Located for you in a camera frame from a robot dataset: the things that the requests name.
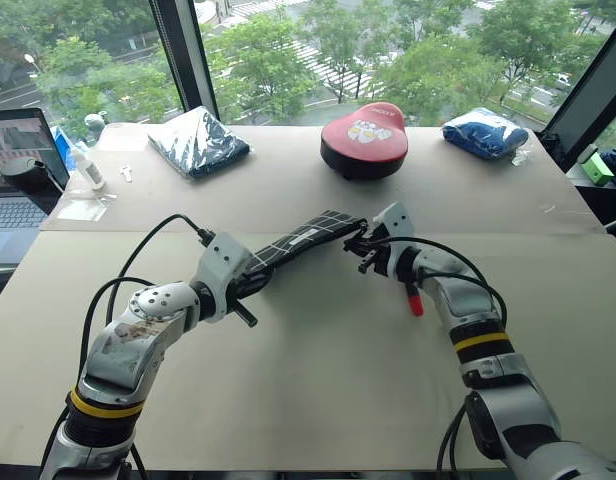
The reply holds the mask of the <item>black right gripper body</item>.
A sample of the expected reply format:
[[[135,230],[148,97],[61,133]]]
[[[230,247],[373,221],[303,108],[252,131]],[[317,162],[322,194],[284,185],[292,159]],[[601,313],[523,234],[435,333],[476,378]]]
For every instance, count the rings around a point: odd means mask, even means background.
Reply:
[[[373,236],[364,236],[372,238],[373,242],[386,239],[390,237],[390,233],[386,226],[383,224],[374,227]],[[373,266],[374,272],[383,276],[389,276],[388,262],[391,253],[391,247],[389,243],[374,246],[375,250],[370,253],[363,253],[362,263],[358,266],[358,271],[365,274],[367,270]]]

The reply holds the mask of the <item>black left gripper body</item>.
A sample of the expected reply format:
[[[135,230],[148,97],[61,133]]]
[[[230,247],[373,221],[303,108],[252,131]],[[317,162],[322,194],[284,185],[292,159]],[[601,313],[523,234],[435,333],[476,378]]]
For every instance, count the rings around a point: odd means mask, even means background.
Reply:
[[[258,324],[258,319],[255,315],[241,303],[240,288],[234,282],[231,282],[227,287],[226,303],[228,312],[238,315],[249,328],[253,328]]]

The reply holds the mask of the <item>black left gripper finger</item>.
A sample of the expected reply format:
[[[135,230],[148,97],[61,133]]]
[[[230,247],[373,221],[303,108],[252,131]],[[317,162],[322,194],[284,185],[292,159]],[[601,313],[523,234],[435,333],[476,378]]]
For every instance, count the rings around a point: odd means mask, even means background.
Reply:
[[[274,269],[263,269],[256,272],[244,273],[240,277],[240,295],[255,295],[266,287],[274,273]]]

